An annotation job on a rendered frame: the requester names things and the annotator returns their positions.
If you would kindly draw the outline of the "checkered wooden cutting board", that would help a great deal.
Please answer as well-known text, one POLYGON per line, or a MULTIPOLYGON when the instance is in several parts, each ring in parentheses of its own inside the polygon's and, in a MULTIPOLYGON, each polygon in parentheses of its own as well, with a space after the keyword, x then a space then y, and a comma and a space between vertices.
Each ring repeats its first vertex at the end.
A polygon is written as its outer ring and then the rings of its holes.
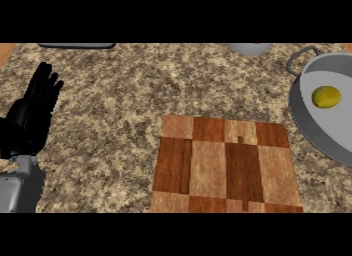
POLYGON ((304 205, 284 126, 168 115, 150 210, 301 213, 304 205))

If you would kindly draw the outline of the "yellow lemon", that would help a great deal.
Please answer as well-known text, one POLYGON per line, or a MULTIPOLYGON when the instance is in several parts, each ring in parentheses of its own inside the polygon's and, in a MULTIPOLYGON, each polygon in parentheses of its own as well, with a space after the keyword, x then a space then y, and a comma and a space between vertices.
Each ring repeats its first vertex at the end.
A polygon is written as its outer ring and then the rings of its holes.
POLYGON ((312 103, 318 108, 335 107, 342 100, 342 93, 333 86, 321 86, 312 93, 312 103))

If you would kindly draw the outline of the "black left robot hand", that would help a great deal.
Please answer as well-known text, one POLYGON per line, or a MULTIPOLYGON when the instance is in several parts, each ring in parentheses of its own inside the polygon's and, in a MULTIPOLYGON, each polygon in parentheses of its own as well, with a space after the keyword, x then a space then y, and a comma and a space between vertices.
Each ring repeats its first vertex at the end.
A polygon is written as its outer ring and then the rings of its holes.
POLYGON ((33 74, 25 96, 14 102, 7 117, 0 117, 0 158, 36 156, 50 134, 53 112, 64 81, 42 62, 33 74))

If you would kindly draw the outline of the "grey metal pot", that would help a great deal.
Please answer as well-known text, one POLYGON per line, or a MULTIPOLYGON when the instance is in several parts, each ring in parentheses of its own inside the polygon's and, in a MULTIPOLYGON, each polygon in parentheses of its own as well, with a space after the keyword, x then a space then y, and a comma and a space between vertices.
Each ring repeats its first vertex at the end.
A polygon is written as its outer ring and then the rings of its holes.
POLYGON ((323 54, 308 46, 292 55, 287 71, 296 76, 289 106, 299 130, 320 151, 352 166, 352 54, 323 54), (342 94, 332 108, 320 108, 312 101, 323 86, 333 86, 342 94))

